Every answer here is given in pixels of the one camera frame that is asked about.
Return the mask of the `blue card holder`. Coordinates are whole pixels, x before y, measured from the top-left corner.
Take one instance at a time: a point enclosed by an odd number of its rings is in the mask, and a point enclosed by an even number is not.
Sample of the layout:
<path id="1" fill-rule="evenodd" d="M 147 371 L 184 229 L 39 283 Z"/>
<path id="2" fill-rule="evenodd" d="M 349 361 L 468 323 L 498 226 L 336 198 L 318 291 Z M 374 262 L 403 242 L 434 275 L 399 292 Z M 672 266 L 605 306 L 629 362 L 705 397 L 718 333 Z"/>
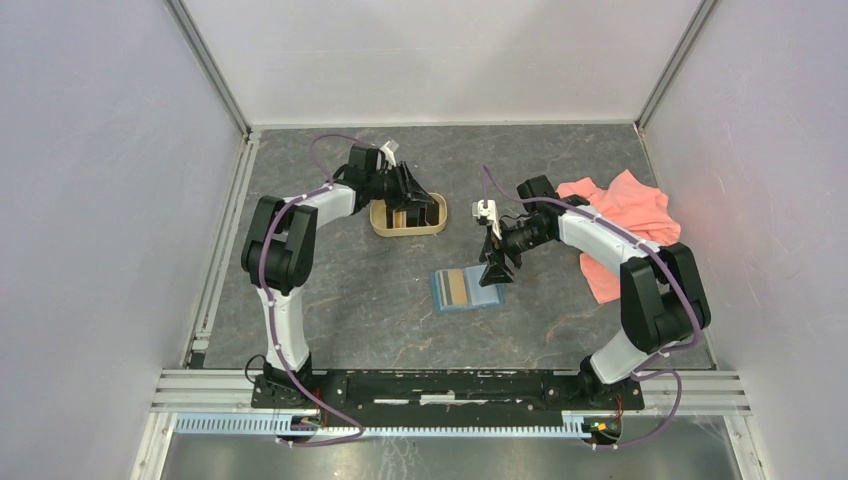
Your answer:
<path id="1" fill-rule="evenodd" d="M 440 307 L 440 294 L 437 283 L 437 274 L 441 270 L 435 271 L 431 277 L 431 293 L 434 303 L 434 311 L 436 313 L 455 313 L 461 311 L 475 310 L 488 307 L 497 307 L 505 303 L 504 291 L 502 285 L 493 285 L 488 287 L 480 287 L 478 281 L 484 270 L 484 265 L 470 266 L 462 268 L 465 275 L 465 282 L 469 297 L 469 304 L 466 307 L 443 310 Z"/>

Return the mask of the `beige card tray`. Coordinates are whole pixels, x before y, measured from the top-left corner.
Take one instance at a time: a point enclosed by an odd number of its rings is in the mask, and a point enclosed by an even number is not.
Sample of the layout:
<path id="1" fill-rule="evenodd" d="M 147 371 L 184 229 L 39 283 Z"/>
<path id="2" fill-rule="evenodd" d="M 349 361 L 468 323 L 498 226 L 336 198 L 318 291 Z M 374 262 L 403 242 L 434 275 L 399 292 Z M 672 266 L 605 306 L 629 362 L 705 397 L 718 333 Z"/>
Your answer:
<path id="1" fill-rule="evenodd" d="M 372 202 L 369 221 L 374 232 L 385 238 L 434 235 L 447 225 L 447 202 L 438 193 L 431 193 L 433 203 L 418 210 L 390 210 L 383 200 Z"/>

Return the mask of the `gold card with stripe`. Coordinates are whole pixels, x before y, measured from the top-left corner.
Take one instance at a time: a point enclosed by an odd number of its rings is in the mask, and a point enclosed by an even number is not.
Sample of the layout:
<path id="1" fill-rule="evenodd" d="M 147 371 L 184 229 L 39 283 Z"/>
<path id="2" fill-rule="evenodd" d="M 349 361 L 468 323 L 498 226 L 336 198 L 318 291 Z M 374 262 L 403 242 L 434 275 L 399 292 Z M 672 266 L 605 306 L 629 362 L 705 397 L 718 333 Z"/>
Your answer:
<path id="1" fill-rule="evenodd" d="M 464 271 L 441 270 L 437 274 L 440 307 L 443 310 L 466 307 L 469 304 Z"/>

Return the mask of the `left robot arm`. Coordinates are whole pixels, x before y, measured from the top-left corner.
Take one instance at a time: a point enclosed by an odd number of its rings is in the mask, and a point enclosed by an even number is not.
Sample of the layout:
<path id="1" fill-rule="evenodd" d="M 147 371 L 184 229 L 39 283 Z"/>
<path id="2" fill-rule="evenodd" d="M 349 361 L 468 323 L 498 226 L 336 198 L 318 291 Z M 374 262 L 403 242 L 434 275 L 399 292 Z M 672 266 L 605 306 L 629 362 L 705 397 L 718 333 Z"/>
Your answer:
<path id="1" fill-rule="evenodd" d="M 266 322 L 262 377 L 276 385 L 276 394 L 290 407 L 306 405 L 314 394 L 313 379 L 302 373 L 311 367 L 302 288 L 312 272 L 319 230 L 373 201 L 415 223 L 438 204 L 407 164 L 395 159 L 393 148 L 391 142 L 381 147 L 356 143 L 347 162 L 317 189 L 289 198 L 264 196 L 254 210 L 241 267 L 256 288 Z"/>

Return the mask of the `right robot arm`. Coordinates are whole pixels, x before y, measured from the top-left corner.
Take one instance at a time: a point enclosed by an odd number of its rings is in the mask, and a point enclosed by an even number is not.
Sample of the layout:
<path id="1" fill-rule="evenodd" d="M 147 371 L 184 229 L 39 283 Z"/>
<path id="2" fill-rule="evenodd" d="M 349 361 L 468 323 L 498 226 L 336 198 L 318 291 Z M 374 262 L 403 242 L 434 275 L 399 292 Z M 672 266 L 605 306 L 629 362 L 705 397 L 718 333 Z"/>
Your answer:
<path id="1" fill-rule="evenodd" d="M 575 395 L 585 405 L 606 406 L 626 381 L 646 378 L 646 368 L 659 358 L 700 344 L 711 313 L 688 246 L 640 237 L 585 198 L 558 196 L 544 175 L 521 183 L 513 199 L 525 212 L 512 222 L 502 219 L 489 196 L 471 207 L 486 229 L 481 286 L 513 282 L 522 255 L 553 241 L 598 261 L 619 282 L 620 329 L 578 370 Z"/>

